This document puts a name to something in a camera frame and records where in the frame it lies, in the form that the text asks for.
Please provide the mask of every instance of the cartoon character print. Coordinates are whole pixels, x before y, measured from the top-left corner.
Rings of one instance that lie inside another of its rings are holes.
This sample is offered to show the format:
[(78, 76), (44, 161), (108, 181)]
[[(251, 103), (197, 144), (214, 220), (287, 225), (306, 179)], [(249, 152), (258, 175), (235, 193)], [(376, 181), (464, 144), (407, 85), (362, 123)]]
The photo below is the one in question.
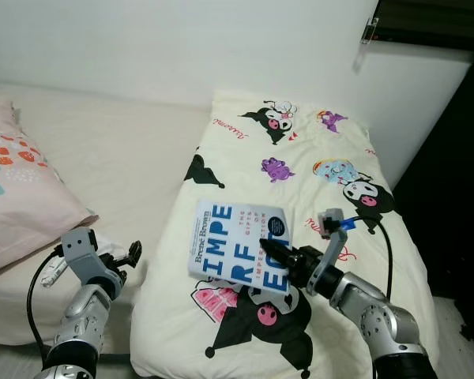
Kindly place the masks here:
[(227, 308), (237, 306), (237, 296), (241, 287), (242, 284), (209, 278), (197, 283), (191, 298), (211, 320), (219, 324)]
[(338, 113), (333, 114), (331, 111), (321, 111), (318, 113), (317, 119), (325, 124), (327, 129), (331, 132), (339, 133), (337, 132), (337, 122), (347, 120), (348, 118)]
[(290, 168), (286, 166), (283, 160), (277, 160), (273, 157), (262, 160), (261, 170), (269, 174), (269, 177), (272, 179), (270, 182), (272, 183), (275, 183), (277, 179), (286, 180), (295, 175), (290, 171)]
[(201, 155), (195, 154), (191, 161), (190, 168), (184, 177), (184, 180), (193, 179), (197, 184), (216, 184), (220, 188), (224, 188), (224, 184), (220, 182), (208, 167), (204, 167), (204, 159)]
[(226, 309), (205, 356), (213, 358), (216, 350), (250, 342), (255, 336), (263, 342), (280, 343), (281, 355), (307, 379), (313, 357), (312, 340), (305, 332), (310, 316), (309, 302), (293, 286), (288, 296), (242, 286), (236, 306)]
[[(395, 201), (391, 193), (377, 184), (370, 183), (369, 177), (348, 183), (343, 189), (343, 194), (356, 206), (356, 213), (360, 216), (371, 216), (381, 221), (382, 213), (395, 210)], [(369, 233), (375, 234), (376, 222), (373, 220), (364, 220), (364, 222)]]
[(360, 178), (359, 172), (346, 159), (320, 160), (313, 166), (313, 173), (329, 182), (346, 185)]
[(260, 108), (256, 112), (247, 112), (241, 117), (252, 118), (259, 122), (272, 138), (272, 143), (277, 144), (281, 138), (292, 128), (293, 115), (297, 107), (288, 101), (264, 101), (269, 107)]

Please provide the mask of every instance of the bedding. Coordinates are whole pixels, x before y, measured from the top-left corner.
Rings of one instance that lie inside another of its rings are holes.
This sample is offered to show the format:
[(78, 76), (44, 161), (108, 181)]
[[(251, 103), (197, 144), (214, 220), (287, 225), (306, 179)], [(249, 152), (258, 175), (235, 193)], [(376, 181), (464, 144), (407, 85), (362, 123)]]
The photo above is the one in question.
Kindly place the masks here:
[[(342, 208), (346, 218), (379, 218), (393, 247), (392, 302), (414, 315), (435, 366), (438, 327), (427, 273), (394, 207), (368, 133), (344, 111), (269, 100), (243, 92), (216, 94), (211, 121), (134, 307), (134, 369), (141, 376), (190, 379), (371, 377), (359, 330), (321, 296), (291, 286), (289, 296), (277, 297), (188, 273), (200, 199), (294, 206), (288, 225), (293, 246), (321, 251), (328, 242), (320, 238), (319, 212)], [(245, 215), (243, 222), (253, 218)], [(381, 231), (372, 222), (357, 226), (348, 232), (337, 267), (386, 291)]]
[(70, 193), (0, 99), (0, 268), (97, 218)]
[[(0, 84), (0, 95), (14, 101), (24, 131), (70, 191), (98, 211), (100, 219), (92, 227), (126, 248), (141, 240), (141, 260), (136, 269), (125, 268), (128, 279), (112, 304), (103, 341), (104, 353), (130, 352), (134, 298), (209, 112), (6, 84)], [(26, 294), (51, 251), (47, 247), (0, 269), (0, 343), (34, 341)], [(45, 343), (52, 343), (62, 312), (80, 286), (69, 269), (51, 288), (37, 284), (33, 313)]]

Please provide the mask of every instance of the purple cartoon character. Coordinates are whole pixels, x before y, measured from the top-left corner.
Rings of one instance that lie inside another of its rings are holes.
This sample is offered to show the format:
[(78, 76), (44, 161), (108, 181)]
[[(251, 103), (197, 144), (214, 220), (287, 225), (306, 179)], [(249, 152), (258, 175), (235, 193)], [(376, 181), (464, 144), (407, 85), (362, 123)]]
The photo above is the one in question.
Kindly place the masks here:
[(277, 179), (286, 180), (293, 174), (289, 167), (283, 160), (277, 160), (276, 158), (264, 159), (261, 162), (261, 170), (269, 174), (272, 179), (270, 182), (275, 183)]
[(318, 120), (321, 120), (321, 122), (327, 126), (328, 130), (334, 133), (339, 133), (337, 132), (336, 122), (347, 119), (347, 117), (341, 116), (338, 113), (333, 114), (331, 111), (321, 111), (318, 113)]

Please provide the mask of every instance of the pillow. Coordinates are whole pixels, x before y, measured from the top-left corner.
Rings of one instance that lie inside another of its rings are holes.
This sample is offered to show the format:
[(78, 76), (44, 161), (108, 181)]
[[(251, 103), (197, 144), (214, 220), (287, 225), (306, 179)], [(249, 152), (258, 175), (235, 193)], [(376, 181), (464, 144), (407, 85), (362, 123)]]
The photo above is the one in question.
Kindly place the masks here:
[(0, 268), (96, 220), (70, 193), (0, 99)]

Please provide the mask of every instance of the floor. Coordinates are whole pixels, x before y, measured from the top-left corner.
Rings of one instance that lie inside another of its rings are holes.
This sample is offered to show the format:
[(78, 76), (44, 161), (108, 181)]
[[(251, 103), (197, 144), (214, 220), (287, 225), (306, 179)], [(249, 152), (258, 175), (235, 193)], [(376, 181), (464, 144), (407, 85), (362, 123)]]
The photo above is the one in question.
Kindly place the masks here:
[[(474, 379), (474, 343), (459, 334), (463, 323), (453, 300), (434, 298), (440, 328), (441, 360), (439, 379)], [(103, 355), (99, 361), (99, 379), (139, 378), (129, 364), (128, 355)], [(35, 346), (0, 346), (0, 379), (32, 379), (40, 369)]]

